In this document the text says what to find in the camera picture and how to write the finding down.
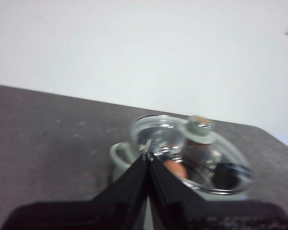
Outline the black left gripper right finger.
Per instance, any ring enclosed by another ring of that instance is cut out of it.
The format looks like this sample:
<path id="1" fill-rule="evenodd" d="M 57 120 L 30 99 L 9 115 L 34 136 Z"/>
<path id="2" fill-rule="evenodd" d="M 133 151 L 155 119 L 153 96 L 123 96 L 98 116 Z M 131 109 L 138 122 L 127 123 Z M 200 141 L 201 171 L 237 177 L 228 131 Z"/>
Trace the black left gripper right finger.
<path id="1" fill-rule="evenodd" d="M 207 201 L 155 156 L 147 158 L 150 199 L 167 230 L 288 230 L 279 206 L 254 200 Z"/>

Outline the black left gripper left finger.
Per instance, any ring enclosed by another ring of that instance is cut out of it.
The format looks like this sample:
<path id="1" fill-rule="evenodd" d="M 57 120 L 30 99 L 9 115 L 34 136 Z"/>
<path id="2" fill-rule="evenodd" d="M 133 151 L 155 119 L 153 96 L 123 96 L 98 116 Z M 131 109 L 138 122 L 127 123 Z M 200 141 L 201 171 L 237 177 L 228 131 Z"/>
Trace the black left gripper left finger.
<path id="1" fill-rule="evenodd" d="M 11 212 L 4 230 L 131 230 L 146 204 L 148 162 L 140 156 L 88 201 L 37 202 Z"/>

